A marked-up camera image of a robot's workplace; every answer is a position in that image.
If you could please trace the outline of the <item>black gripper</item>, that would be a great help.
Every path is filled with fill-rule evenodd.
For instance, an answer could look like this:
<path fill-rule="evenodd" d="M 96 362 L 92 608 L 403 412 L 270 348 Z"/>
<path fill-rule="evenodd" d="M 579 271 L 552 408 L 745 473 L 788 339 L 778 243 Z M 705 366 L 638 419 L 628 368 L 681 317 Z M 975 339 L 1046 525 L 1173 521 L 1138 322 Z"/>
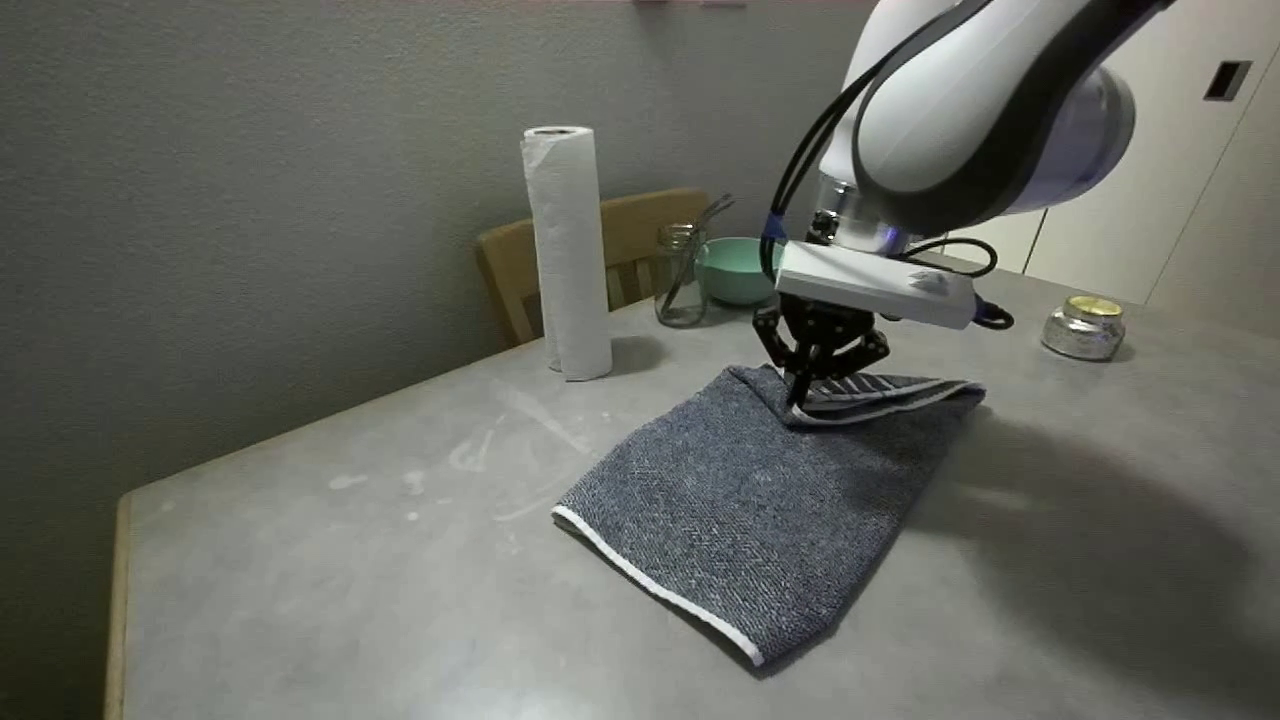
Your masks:
<path fill-rule="evenodd" d="M 815 377 L 850 377 L 887 356 L 873 313 L 822 300 L 774 298 L 752 317 L 766 362 L 782 368 L 782 408 L 804 408 Z"/>

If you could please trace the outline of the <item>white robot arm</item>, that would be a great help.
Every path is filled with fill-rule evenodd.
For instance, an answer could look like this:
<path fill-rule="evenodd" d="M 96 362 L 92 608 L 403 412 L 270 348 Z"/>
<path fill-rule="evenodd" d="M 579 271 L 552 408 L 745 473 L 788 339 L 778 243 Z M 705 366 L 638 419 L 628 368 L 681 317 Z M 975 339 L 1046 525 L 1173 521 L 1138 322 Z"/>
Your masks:
<path fill-rule="evenodd" d="M 756 242 L 774 288 L 756 338 L 788 412 L 829 415 L 822 390 L 884 362 L 893 322 L 1011 325 L 927 252 L 1074 201 L 1120 165 L 1134 99 L 1106 57 L 1173 3 L 874 0 Z"/>

